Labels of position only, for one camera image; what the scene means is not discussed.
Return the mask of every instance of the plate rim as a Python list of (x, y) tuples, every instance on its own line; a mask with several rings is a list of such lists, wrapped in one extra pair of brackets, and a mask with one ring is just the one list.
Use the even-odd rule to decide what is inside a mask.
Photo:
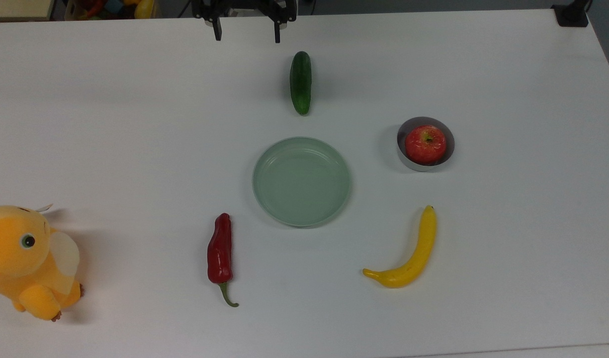
[[(265, 154), (270, 151), (272, 148), (274, 148), (275, 146), (279, 145), (282, 142), (285, 141), (291, 141), (291, 140), (312, 140), (312, 141), (316, 141), (318, 143), (322, 143), (323, 145), (329, 147), (329, 149), (333, 150), (334, 152), (336, 152), (336, 154), (338, 155), (339, 159), (341, 160), (341, 166), (343, 166), (346, 169), (346, 175), (347, 175), (347, 179), (348, 179), (348, 184), (347, 184), (347, 188), (346, 188), (346, 195), (343, 198), (342, 203), (338, 206), (338, 208), (329, 216), (327, 216), (326, 218), (323, 218), (322, 220), (318, 220), (316, 222), (313, 222), (311, 224), (293, 224), (291, 222), (286, 222), (284, 220), (281, 220), (280, 218), (275, 217), (272, 213), (270, 213), (270, 211), (268, 211), (268, 209), (261, 203), (261, 200), (259, 200), (259, 195), (258, 192), (256, 190), (256, 186), (257, 186), (257, 180), (256, 180), (256, 173), (259, 169), (259, 164), (261, 162), (261, 160), (263, 159), (263, 157), (265, 156)], [(263, 152), (262, 154), (258, 157), (258, 159), (256, 160), (256, 164), (254, 165), (254, 170), (252, 172), (252, 190), (254, 191), (254, 197), (256, 199), (256, 202), (258, 203), (258, 205), (261, 207), (261, 209), (268, 214), (268, 216), (270, 216), (271, 218), (273, 218), (274, 220), (276, 220), (277, 222), (280, 222), (284, 225), (287, 226), (291, 226), (291, 227), (317, 227), (317, 226), (321, 226), (322, 224), (325, 224), (327, 222), (329, 222), (330, 220), (332, 220), (333, 218), (335, 218), (336, 216), (338, 216), (339, 213), (341, 213), (341, 211), (343, 210), (343, 208), (346, 206), (347, 202), (349, 201), (350, 198), (350, 193), (352, 193), (352, 175), (350, 174), (350, 168), (348, 166), (348, 163), (346, 162), (346, 159), (342, 156), (342, 154), (340, 154), (340, 152), (335, 149), (332, 145), (328, 144), (327, 142), (323, 141), (323, 140), (318, 140), (317, 138), (312, 138), (312, 137), (306, 137), (306, 136), (294, 136), (294, 137), (290, 137), (290, 138), (285, 138), (283, 140), (279, 140), (275, 143), (273, 143), (272, 145), (268, 146)]]

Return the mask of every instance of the green plate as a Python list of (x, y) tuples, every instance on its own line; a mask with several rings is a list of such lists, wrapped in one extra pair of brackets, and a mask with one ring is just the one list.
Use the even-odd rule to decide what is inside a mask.
[(254, 168), (254, 195), (275, 220), (304, 227), (341, 211), (350, 193), (346, 162), (330, 145), (289, 138), (272, 145)]

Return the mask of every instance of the plush toy leg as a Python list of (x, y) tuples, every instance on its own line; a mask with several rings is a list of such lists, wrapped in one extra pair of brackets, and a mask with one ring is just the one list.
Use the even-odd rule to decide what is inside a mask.
[(43, 320), (51, 320), (61, 311), (52, 291), (45, 286), (35, 285), (27, 288), (19, 295), (19, 303), (31, 315)]
[(55, 293), (55, 298), (61, 304), (61, 308), (66, 308), (68, 306), (72, 306), (77, 303), (82, 296), (83, 285), (79, 283), (76, 279), (72, 283), (72, 288), (70, 289), (70, 294), (64, 295), (58, 292)]
[(25, 307), (21, 303), (13, 301), (13, 306), (17, 311), (25, 312)]

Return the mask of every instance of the pepper stem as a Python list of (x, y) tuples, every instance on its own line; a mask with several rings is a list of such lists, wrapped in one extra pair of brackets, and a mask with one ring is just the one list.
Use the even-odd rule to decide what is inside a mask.
[(223, 297), (225, 298), (225, 302), (227, 302), (227, 304), (229, 306), (238, 307), (239, 306), (238, 303), (232, 303), (231, 301), (229, 301), (229, 296), (227, 295), (227, 283), (226, 282), (219, 283), (218, 286), (220, 286), (220, 290), (223, 292)]

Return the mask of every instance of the black cable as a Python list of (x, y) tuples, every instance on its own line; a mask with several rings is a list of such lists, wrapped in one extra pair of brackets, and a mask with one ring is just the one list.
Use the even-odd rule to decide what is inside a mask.
[(191, 0), (187, 0), (187, 3), (185, 4), (185, 7), (183, 7), (183, 11), (181, 11), (180, 14), (178, 14), (178, 17), (180, 18), (180, 16), (183, 16), (184, 11), (187, 10), (187, 7), (189, 7), (189, 4), (191, 3)]

